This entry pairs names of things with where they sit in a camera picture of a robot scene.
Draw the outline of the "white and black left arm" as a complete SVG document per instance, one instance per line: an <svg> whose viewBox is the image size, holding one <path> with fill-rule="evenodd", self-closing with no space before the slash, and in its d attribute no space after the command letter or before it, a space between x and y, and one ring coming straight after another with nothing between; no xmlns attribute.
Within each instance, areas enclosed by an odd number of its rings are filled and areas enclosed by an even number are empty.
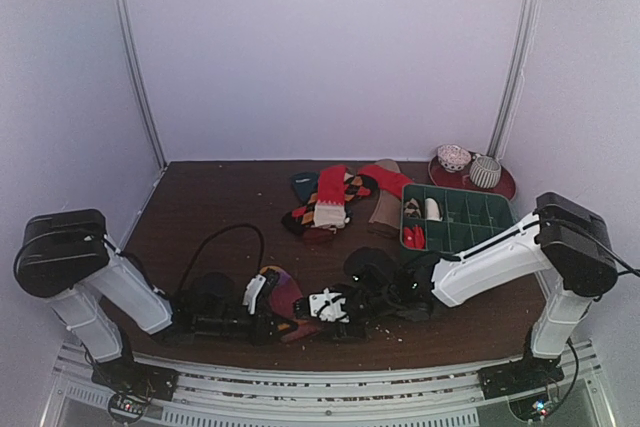
<svg viewBox="0 0 640 427"><path fill-rule="evenodd" d="M105 363L106 376L123 391L137 389L144 371L130 357L124 330L100 306L108 299L161 345L191 345L202 338L240 338L253 345L278 341L298 325L271 308L279 272L265 269L236 294L230 277L210 272L183 277L176 293L155 286L137 258L108 235L104 215L85 209L36 216L25 227L14 277L41 298L84 345Z"/></svg>

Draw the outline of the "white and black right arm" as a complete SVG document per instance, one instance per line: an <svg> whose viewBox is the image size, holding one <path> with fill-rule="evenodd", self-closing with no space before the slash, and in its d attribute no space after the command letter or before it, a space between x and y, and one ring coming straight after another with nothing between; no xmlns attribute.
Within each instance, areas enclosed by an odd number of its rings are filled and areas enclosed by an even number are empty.
<svg viewBox="0 0 640 427"><path fill-rule="evenodd" d="M361 248L345 262L354 286L323 291L313 314L323 322L356 324L378 316L415 314L438 301L458 307L495 287L542 271L557 284L531 328L528 354L513 366L519 387L535 387L551 371L590 304L610 291L618 273L605 220L554 193L515 225L456 253L427 250L404 265Z"/></svg>

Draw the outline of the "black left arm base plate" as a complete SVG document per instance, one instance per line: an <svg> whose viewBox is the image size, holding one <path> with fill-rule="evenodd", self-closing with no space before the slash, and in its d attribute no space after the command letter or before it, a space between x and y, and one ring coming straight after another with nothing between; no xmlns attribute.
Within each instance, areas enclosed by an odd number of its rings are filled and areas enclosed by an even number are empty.
<svg viewBox="0 0 640 427"><path fill-rule="evenodd" d="M94 383L141 399L171 401L179 378L175 369L140 363L129 357L94 361L92 369Z"/></svg>

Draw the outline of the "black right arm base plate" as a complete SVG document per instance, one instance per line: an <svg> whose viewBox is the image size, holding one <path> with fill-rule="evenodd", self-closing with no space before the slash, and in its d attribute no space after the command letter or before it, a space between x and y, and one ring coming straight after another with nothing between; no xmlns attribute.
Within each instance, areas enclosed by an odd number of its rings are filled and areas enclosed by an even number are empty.
<svg viewBox="0 0 640 427"><path fill-rule="evenodd" d="M524 355L517 361L481 368L478 379L484 398L511 396L545 387L549 382L560 382L564 379L560 360L560 357L541 359Z"/></svg>

